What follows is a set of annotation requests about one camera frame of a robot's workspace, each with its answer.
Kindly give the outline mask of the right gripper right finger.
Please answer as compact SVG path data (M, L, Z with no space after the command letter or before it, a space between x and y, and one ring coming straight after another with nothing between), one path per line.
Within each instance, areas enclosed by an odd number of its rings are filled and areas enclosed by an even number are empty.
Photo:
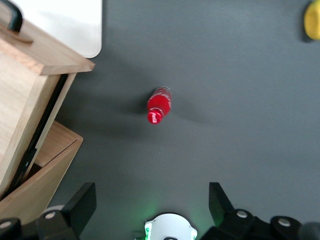
M264 222L249 211L234 208L218 182L209 184L208 207L214 226L202 240L298 240L302 224L287 216Z

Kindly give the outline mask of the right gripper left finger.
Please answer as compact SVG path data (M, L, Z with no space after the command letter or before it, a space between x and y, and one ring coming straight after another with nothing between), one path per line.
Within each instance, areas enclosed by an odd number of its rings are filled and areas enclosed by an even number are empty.
M17 217L0 220L2 240L78 240L97 207L96 184L86 182L62 209L45 211L22 225Z

